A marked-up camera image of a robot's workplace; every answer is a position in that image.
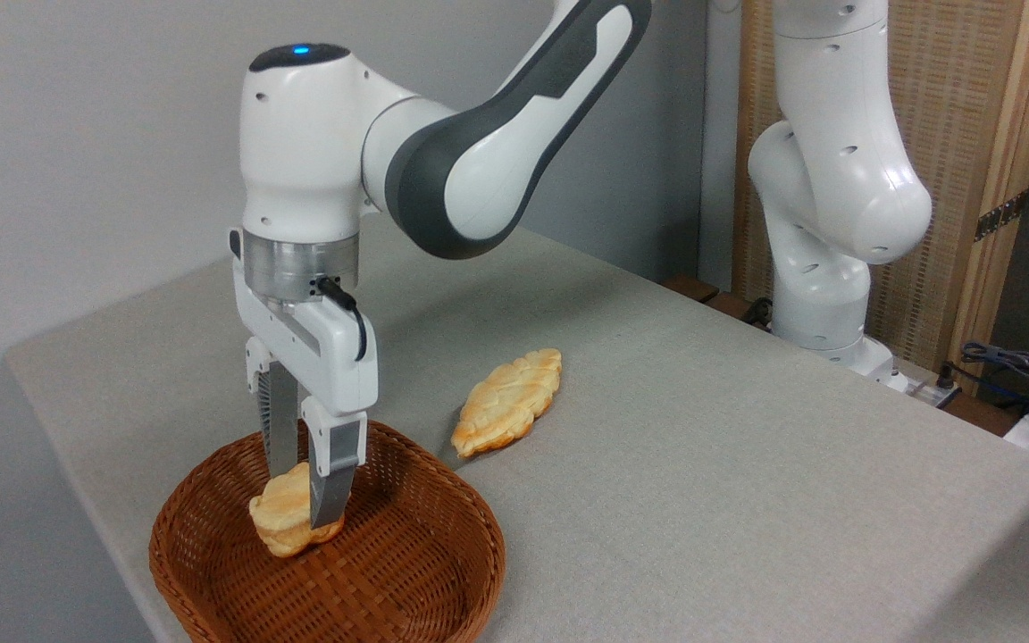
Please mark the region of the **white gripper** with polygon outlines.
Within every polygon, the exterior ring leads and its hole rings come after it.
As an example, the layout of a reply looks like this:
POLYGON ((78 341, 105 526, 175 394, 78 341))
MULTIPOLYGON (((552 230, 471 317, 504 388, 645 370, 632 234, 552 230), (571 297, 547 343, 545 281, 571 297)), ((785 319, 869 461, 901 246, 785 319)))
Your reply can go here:
POLYGON ((234 296, 246 342, 247 387, 256 400, 269 475, 299 461, 298 383, 307 391, 310 528, 338 522, 356 468, 366 463, 367 410, 379 395, 371 322, 348 294, 358 278, 359 237, 286 243, 229 233, 234 296))

